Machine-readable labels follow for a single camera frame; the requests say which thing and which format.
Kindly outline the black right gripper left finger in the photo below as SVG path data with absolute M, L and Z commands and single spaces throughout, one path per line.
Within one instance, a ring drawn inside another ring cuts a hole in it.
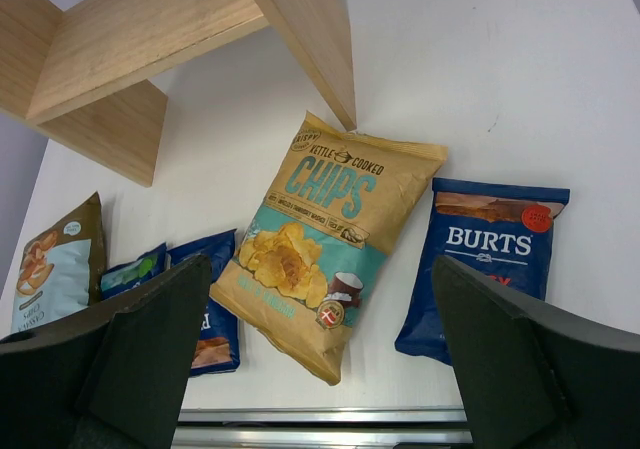
M 1 341 L 4 448 L 168 448 L 199 338 L 211 262 Z

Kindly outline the tan kettle cooked chips bag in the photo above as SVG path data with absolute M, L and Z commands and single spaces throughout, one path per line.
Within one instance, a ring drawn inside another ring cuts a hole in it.
M 378 272 L 447 156 L 307 114 L 212 298 L 336 385 Z

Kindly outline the light blue cassava chips bag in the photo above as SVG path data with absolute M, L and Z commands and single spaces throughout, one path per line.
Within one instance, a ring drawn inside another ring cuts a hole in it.
M 99 303 L 106 265 L 102 204 L 94 193 L 25 245 L 11 331 L 31 330 Z

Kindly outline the blue Burts sea salt bag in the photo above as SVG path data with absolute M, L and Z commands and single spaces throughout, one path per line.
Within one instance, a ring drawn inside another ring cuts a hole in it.
M 114 297 L 161 274 L 166 267 L 166 251 L 166 243 L 161 243 L 136 260 L 107 270 L 100 282 L 102 299 Z

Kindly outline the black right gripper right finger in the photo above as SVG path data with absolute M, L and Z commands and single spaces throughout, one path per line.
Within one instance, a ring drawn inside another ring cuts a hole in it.
M 638 447 L 638 335 L 448 256 L 432 283 L 475 447 Z

